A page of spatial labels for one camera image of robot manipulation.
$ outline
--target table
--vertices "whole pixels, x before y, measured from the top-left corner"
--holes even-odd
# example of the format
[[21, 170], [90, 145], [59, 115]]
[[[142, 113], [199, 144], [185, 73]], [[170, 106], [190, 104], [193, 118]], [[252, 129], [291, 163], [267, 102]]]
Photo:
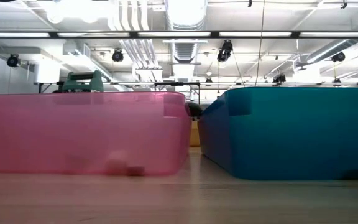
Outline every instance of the table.
[[358, 182], [255, 182], [192, 151], [170, 177], [0, 174], [0, 223], [357, 223]]

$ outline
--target green object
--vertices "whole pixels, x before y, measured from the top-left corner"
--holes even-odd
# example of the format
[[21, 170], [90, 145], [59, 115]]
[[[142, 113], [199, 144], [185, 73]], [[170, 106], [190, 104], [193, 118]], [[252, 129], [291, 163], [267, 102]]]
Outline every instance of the green object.
[[[89, 83], [78, 83], [78, 80], [91, 80]], [[95, 90], [99, 92], [104, 91], [102, 82], [102, 73], [98, 70], [93, 73], [73, 73], [70, 72], [67, 76], [67, 81], [63, 84], [63, 91], [65, 90]]]

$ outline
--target pink plastic bin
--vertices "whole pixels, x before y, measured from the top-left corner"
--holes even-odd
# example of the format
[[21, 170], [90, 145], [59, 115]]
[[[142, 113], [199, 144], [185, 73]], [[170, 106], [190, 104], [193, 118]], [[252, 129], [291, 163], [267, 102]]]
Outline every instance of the pink plastic bin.
[[174, 174], [190, 130], [181, 93], [0, 95], [0, 172]]

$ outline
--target teal container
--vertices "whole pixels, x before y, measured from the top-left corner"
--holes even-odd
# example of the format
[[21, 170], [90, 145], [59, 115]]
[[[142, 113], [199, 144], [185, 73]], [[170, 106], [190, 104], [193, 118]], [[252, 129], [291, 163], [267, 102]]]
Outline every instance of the teal container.
[[199, 121], [203, 154], [250, 180], [358, 179], [358, 88], [239, 88]]

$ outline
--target wall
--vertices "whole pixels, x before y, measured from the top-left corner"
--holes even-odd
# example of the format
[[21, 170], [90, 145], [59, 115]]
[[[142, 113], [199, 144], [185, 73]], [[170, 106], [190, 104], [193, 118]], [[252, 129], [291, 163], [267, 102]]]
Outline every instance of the wall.
[[0, 59], [0, 94], [38, 93], [34, 73], [23, 68], [10, 68]]

